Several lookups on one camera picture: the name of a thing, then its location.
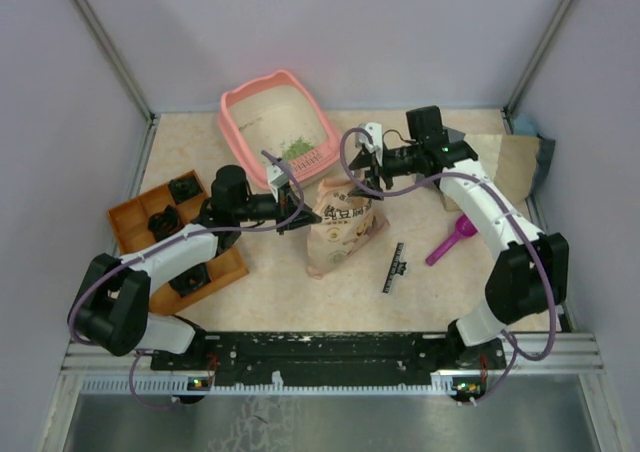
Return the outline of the beige cat litter bag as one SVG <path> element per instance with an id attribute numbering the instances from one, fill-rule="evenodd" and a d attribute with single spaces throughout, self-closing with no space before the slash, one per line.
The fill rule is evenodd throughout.
<path id="1" fill-rule="evenodd" d="M 314 279 L 335 270 L 389 226 L 372 199 L 350 194 L 353 186 L 337 177 L 318 185 L 313 212 L 321 221 L 310 227 L 306 242 L 306 271 Z"/>

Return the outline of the purple plastic scoop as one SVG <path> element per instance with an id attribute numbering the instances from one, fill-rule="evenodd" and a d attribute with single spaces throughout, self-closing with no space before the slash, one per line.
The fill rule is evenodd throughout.
<path id="1" fill-rule="evenodd" d="M 472 221 L 466 215 L 460 216 L 455 222 L 452 233 L 426 257 L 425 263 L 428 266 L 435 265 L 458 242 L 471 238 L 476 234 L 477 229 Z"/>

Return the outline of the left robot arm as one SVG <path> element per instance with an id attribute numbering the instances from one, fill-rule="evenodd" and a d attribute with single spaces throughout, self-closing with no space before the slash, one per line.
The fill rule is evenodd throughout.
<path id="1" fill-rule="evenodd" d="M 163 351 L 186 368 L 201 366 L 208 345 L 196 337 L 196 326 L 150 312 L 150 298 L 189 269 L 222 255 L 243 233 L 283 234 L 320 222 L 285 163 L 276 162 L 268 171 L 269 192 L 254 194 L 242 167 L 224 166 L 196 218 L 181 230 L 139 252 L 96 256 L 69 312 L 72 339 L 114 356 Z"/>

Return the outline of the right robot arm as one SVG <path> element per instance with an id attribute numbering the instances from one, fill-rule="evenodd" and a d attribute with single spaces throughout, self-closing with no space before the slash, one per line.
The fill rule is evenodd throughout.
<path id="1" fill-rule="evenodd" d="M 397 196 L 394 180 L 417 175 L 416 188 L 429 183 L 450 198 L 484 239 L 495 260 L 484 296 L 447 330 L 447 356 L 456 366 L 470 367 L 482 355 L 482 345 L 508 336 L 510 325 L 530 315 L 547 313 L 545 348 L 526 354 L 541 361 L 555 343 L 556 308 L 566 298 L 569 245 L 559 233 L 546 234 L 522 216 L 499 190 L 475 150 L 464 140 L 451 141 L 436 106 L 406 114 L 409 139 L 390 148 L 377 123 L 345 133 L 358 152 L 343 169 L 354 183 L 354 194 L 372 199 Z"/>

